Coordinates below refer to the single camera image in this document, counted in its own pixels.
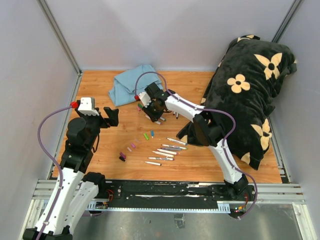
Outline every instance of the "blue towel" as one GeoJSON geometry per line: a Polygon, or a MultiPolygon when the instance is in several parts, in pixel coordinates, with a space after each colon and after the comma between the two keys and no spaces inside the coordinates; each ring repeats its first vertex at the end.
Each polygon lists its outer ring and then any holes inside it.
{"type": "MultiPolygon", "coordinates": [[[[119,107],[121,105],[130,104],[135,102],[135,85],[138,77],[145,72],[155,72],[156,70],[150,65],[140,65],[134,69],[125,71],[114,77],[113,88],[109,91],[109,97],[111,98],[114,106],[119,107]]],[[[145,88],[152,83],[156,83],[160,89],[161,80],[157,74],[148,73],[143,75],[136,87],[136,94],[145,91],[145,88]]]]}

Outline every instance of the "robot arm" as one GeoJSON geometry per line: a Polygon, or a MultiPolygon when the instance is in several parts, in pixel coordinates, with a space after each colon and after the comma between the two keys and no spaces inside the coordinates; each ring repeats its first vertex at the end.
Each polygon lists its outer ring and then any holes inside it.
{"type": "Polygon", "coordinates": [[[45,228],[39,237],[40,240],[71,240],[74,229],[90,201],[106,193],[104,175],[95,172],[89,172],[86,175],[85,173],[93,157],[92,149],[99,137],[100,129],[118,126],[119,110],[104,107],[109,118],[103,118],[99,109],[95,108],[94,98],[82,97],[77,103],[79,107],[75,110],[80,117],[72,119],[68,124],[65,151],[60,163],[63,175],[62,187],[59,187],[59,180],[57,180],[44,212],[35,228],[25,230],[24,240],[38,239],[44,224],[45,228]]]}
{"type": "Polygon", "coordinates": [[[197,139],[204,146],[209,147],[218,161],[223,172],[224,182],[232,189],[235,195],[240,195],[248,185],[248,180],[244,174],[232,167],[227,160],[224,147],[231,163],[236,168],[239,168],[228,145],[225,143],[223,147],[223,138],[226,134],[218,114],[203,111],[204,106],[187,101],[172,90],[171,93],[175,97],[159,89],[155,83],[150,84],[145,89],[145,92],[138,95],[143,104],[142,110],[150,117],[152,122],[157,121],[167,111],[179,113],[193,122],[197,139]]]}

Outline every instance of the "white wall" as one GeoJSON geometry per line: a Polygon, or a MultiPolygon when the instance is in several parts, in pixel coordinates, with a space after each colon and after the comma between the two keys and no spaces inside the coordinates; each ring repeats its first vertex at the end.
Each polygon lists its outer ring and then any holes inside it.
{"type": "MultiPolygon", "coordinates": [[[[37,141],[41,120],[65,107],[76,74],[36,0],[0,7],[0,239],[17,240],[38,179],[50,161],[37,141]]],[[[63,115],[48,121],[51,153],[63,115]]]]}
{"type": "Polygon", "coordinates": [[[320,2],[307,0],[293,18],[281,44],[296,55],[297,72],[289,76],[271,117],[291,179],[302,186],[320,237],[320,2]]]}
{"type": "Polygon", "coordinates": [[[214,70],[236,37],[270,41],[293,0],[47,0],[83,69],[214,70]]]}

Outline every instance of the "pillowcase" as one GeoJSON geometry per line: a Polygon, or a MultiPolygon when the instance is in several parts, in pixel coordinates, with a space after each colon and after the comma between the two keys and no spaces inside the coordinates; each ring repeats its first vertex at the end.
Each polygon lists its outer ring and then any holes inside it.
{"type": "MultiPolygon", "coordinates": [[[[202,97],[201,105],[234,117],[236,127],[227,144],[232,154],[255,170],[269,149],[273,100],[285,77],[296,71],[295,56],[287,46],[245,35],[230,43],[202,97]]],[[[229,132],[231,119],[220,117],[229,132]]],[[[192,122],[177,134],[179,139],[185,136],[189,144],[201,146],[192,122]]]]}

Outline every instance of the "wooden floor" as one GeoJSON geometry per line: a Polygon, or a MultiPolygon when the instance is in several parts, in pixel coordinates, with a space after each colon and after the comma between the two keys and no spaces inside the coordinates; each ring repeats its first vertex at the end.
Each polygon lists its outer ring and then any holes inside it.
{"type": "MultiPolygon", "coordinates": [[[[94,97],[95,106],[101,110],[105,106],[114,109],[108,96],[113,87],[114,76],[122,71],[85,71],[76,99],[94,97]]],[[[212,72],[179,72],[162,71],[168,87],[176,91],[183,98],[200,104],[202,95],[212,76],[212,72]]],[[[71,119],[77,117],[75,111],[71,119]]],[[[171,113],[163,115],[167,119],[162,125],[152,123],[142,111],[137,110],[137,103],[119,107],[119,126],[102,129],[98,151],[94,154],[87,169],[99,172],[107,179],[118,180],[163,180],[163,181],[201,181],[222,182],[224,180],[220,167],[213,154],[206,147],[188,145],[188,150],[181,151],[174,161],[160,161],[162,166],[146,164],[148,157],[158,157],[151,151],[170,144],[166,138],[175,138],[177,132],[185,126],[188,120],[184,117],[176,119],[171,113]],[[143,133],[150,136],[154,131],[154,138],[146,140],[143,133]],[[134,142],[136,149],[127,150],[134,142]],[[119,152],[126,156],[126,162],[119,160],[119,152]]],[[[64,151],[64,142],[58,160],[64,151]]],[[[236,160],[239,167],[254,176],[259,183],[281,183],[276,157],[270,148],[265,154],[258,171],[253,170],[246,163],[236,160]]]]}

